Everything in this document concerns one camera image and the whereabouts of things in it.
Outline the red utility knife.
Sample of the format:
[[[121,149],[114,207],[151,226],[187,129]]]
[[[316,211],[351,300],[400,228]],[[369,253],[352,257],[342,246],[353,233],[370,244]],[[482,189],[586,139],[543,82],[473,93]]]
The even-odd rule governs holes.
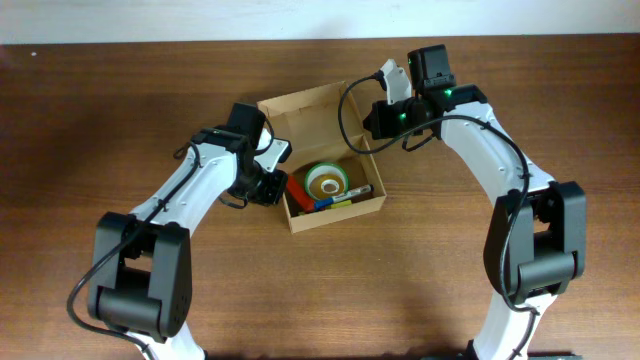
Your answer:
[[[310,213],[315,211],[314,201],[291,174],[288,175],[286,189],[304,212]]]

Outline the blue white marker pen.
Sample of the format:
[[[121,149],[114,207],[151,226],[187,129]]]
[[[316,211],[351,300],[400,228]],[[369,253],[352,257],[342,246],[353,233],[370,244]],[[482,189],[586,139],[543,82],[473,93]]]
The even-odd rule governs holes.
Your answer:
[[[350,200],[354,197],[358,197],[364,194],[368,194],[371,193],[374,190],[374,186],[372,184],[367,184],[352,190],[348,190],[346,193],[340,194],[340,195],[336,195],[336,196],[331,196],[329,198],[323,199],[323,200],[319,200],[316,201],[314,203],[314,209],[316,211],[319,211],[321,209],[324,209],[330,205],[336,204],[336,203],[340,203],[340,202],[344,202],[347,200]]]

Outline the green tape roll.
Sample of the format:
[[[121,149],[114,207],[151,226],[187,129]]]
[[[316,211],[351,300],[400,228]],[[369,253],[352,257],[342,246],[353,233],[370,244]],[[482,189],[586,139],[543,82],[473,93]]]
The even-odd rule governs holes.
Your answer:
[[[338,164],[321,162],[306,173],[304,189],[313,200],[325,200],[344,194],[349,189],[349,177]]]

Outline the small yellow tape roll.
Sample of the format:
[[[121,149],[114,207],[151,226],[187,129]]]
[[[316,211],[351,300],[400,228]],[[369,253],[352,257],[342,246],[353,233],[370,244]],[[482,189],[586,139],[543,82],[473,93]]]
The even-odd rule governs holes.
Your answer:
[[[309,183],[309,193],[316,200],[340,195],[345,190],[345,181],[335,174],[321,174]]]

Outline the cardboard box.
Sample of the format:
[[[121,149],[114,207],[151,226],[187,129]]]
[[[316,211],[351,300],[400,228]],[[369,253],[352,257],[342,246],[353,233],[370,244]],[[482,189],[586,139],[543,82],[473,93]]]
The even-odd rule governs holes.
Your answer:
[[[313,180],[313,168],[324,175],[329,172],[326,165],[331,163],[342,168],[349,189],[373,187],[372,192],[352,198],[348,206],[307,214],[294,197],[286,194],[284,209],[293,233],[376,212],[386,200],[387,192],[374,158],[351,150],[367,150],[369,144],[354,98],[349,95],[343,104],[339,103],[345,90],[346,84],[338,82],[258,103],[276,136],[291,143],[292,153],[282,169],[300,186]]]

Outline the yellow highlighter marker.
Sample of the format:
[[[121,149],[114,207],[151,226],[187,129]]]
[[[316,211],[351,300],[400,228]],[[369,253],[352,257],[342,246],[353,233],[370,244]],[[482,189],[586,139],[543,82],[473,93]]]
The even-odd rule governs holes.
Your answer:
[[[298,216],[302,216],[302,215],[306,215],[306,214],[310,214],[310,213],[314,213],[314,212],[318,212],[318,211],[325,211],[325,210],[343,208],[343,207],[347,207],[347,206],[351,206],[351,205],[352,205],[352,200],[346,200],[346,201],[334,203],[334,204],[331,204],[331,205],[328,205],[328,206],[313,210],[311,212],[300,211],[300,212],[298,212]]]

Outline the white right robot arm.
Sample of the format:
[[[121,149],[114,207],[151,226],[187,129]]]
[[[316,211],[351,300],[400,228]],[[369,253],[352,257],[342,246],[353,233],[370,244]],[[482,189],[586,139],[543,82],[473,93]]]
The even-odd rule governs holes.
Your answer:
[[[467,165],[493,206],[483,264],[493,289],[466,359],[525,359],[544,313],[586,260],[586,194],[537,166],[500,125],[487,96],[459,85],[445,46],[387,60],[372,74],[385,91],[363,127],[384,148],[425,130]]]

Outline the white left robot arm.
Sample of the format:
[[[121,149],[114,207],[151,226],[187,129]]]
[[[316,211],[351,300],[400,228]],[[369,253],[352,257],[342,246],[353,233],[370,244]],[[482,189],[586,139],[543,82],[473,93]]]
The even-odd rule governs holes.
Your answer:
[[[191,237],[223,194],[242,209],[279,202],[292,152],[266,115],[236,103],[223,125],[195,133],[175,152],[181,164],[145,202],[98,222],[86,281],[87,310],[104,331],[146,359],[205,359],[187,325],[192,302]]]

